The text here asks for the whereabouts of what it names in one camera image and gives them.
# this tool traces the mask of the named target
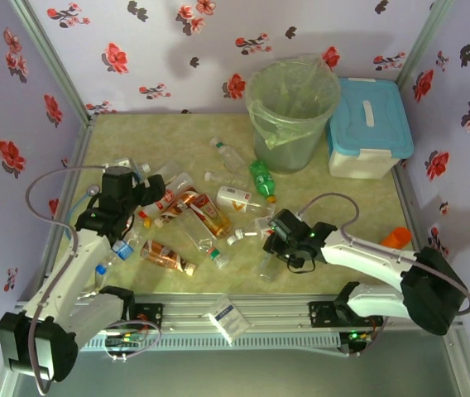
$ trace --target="trash can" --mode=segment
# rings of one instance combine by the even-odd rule
[[[340,102],[338,77],[321,56],[281,60],[248,82],[256,157],[275,172],[302,170]]]

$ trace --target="orange object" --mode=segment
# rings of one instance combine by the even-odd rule
[[[390,248],[401,250],[409,242],[411,242],[411,232],[405,227],[396,227],[388,237],[382,240],[381,246],[388,246]]]

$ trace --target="wall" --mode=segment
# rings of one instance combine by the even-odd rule
[[[395,79],[433,0],[29,0],[90,112],[241,112],[274,60]]]
[[[402,93],[420,223],[470,289],[470,2],[454,4]]]
[[[62,167],[80,130],[66,98],[8,2],[0,0],[0,317],[41,263],[50,228],[24,203],[27,185]],[[50,215],[63,179],[31,196]]]

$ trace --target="small white package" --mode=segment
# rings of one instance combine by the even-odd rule
[[[209,308],[208,316],[211,323],[218,328],[230,345],[250,328],[248,321],[227,295],[223,295]]]

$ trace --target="gray cable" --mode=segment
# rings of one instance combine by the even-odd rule
[[[41,377],[40,373],[40,366],[38,364],[38,355],[36,354],[36,345],[35,345],[35,330],[36,330],[36,325],[38,324],[38,318],[40,317],[40,314],[42,312],[42,308],[46,300],[50,297],[51,291],[55,288],[55,285],[59,282],[60,278],[62,275],[68,270],[70,267],[70,264],[72,260],[74,259],[74,256],[77,252],[77,249],[79,247],[79,236],[77,236],[77,232],[75,229],[70,226],[68,223],[64,223],[61,221],[56,221],[55,219],[47,218],[44,217],[43,215],[39,214],[32,206],[31,200],[29,199],[29,196],[31,194],[31,190],[37,184],[40,182],[42,179],[50,176],[50,175],[55,175],[59,174],[61,172],[70,172],[70,171],[75,171],[75,170],[104,170],[105,167],[101,165],[85,165],[85,166],[80,166],[80,167],[71,167],[71,168],[63,168],[59,170],[54,170],[51,172],[48,172],[46,174],[43,174],[36,178],[28,187],[26,190],[26,204],[29,210],[32,212],[33,215],[35,215],[37,218],[41,219],[44,222],[52,223],[54,225],[66,227],[67,229],[70,230],[71,232],[71,241],[73,244],[73,251],[64,263],[64,266],[59,270],[57,273],[56,277],[50,282],[49,286],[47,287],[46,291],[44,294],[42,294],[42,298],[38,304],[38,307],[35,310],[35,314],[33,315],[33,318],[31,319],[31,324],[29,326],[29,337],[27,338],[27,346],[29,349],[29,360],[31,362],[31,368],[33,370],[33,374],[35,376],[36,380],[36,388],[38,389],[38,392],[41,395],[46,395],[47,392],[50,390],[51,386],[51,380],[47,382],[46,385],[44,385],[44,380]]]
[[[108,329],[108,328],[112,328],[112,327],[119,327],[119,326],[122,326],[122,325],[128,325],[128,324],[143,324],[143,325],[150,325],[151,327],[155,328],[156,331],[158,332],[158,337],[156,338],[156,340],[151,343],[150,345],[146,346],[146,347],[143,347],[142,349],[138,350],[137,352],[133,352],[133,353],[128,353],[128,354],[125,354],[123,353],[121,357],[119,356],[112,356],[110,354],[110,352],[108,351],[108,349],[106,348],[106,344],[104,345],[104,351],[106,352],[106,354],[108,354],[110,356],[110,358],[112,358],[114,361],[117,361],[117,360],[120,360],[120,361],[126,361],[127,359],[129,358],[132,358],[134,356],[139,356],[140,354],[146,352],[147,350],[150,350],[152,349],[155,345],[157,345],[160,340],[161,340],[161,329],[160,327],[158,327],[157,324],[153,323],[153,322],[150,322],[150,321],[146,321],[146,320],[127,320],[127,321],[117,321],[116,323],[113,323],[113,324],[110,324],[107,326],[107,328],[105,329]],[[141,340],[141,343],[143,343],[146,338],[147,338],[148,334],[145,336],[145,338],[143,338]]]
[[[323,197],[328,197],[328,196],[337,196],[337,197],[341,197],[343,199],[346,199],[347,201],[349,201],[353,206],[354,206],[354,209],[355,209],[355,215],[354,217],[350,220],[350,221],[347,221],[345,222],[341,227],[340,227],[340,232],[342,233],[342,237],[351,245],[357,245],[357,246],[361,246],[363,249],[367,250],[367,251],[370,251],[372,253],[376,253],[376,254],[382,254],[382,255],[388,255],[388,252],[385,251],[385,250],[382,250],[380,248],[376,248],[374,246],[367,246],[367,245],[364,245],[362,244],[361,242],[358,242],[358,241],[355,241],[351,236],[349,236],[346,232],[345,232],[345,228],[353,223],[355,223],[358,219],[358,217],[360,216],[360,208],[358,207],[358,204],[356,201],[354,201],[352,198],[350,198],[349,196],[347,196],[346,194],[341,194],[341,193],[335,193],[335,192],[328,192],[328,193],[323,193],[323,194],[320,194],[319,196],[316,196],[314,197],[312,200],[309,201],[309,203],[307,205],[305,205],[299,212],[299,216],[301,217],[303,215],[303,213],[309,209],[309,207],[314,204],[317,200],[323,198]],[[398,255],[395,255],[395,254],[390,254],[390,255],[393,255],[393,258],[392,259],[397,259],[399,258]],[[417,262],[417,261],[413,261],[411,259],[408,259],[408,258],[401,258],[400,259],[401,261],[404,261],[405,263],[408,263],[412,266],[417,266],[419,267],[421,270],[424,270],[424,271],[427,271],[429,272],[430,274],[432,275],[435,275],[436,277],[439,277],[440,279],[446,281],[447,283],[449,283],[450,285],[452,285],[454,288],[458,289],[462,294],[464,294],[466,297],[467,297],[467,300],[468,300],[468,308],[458,312],[458,316],[463,316],[465,314],[469,314],[470,313],[470,292],[468,291],[468,289],[466,289],[465,287],[463,287],[461,284],[459,284],[456,280],[453,280],[451,279],[450,277],[444,275],[443,273],[441,273],[440,271],[437,271],[436,269],[432,269],[430,267],[428,267],[427,265],[424,265],[420,262]]]

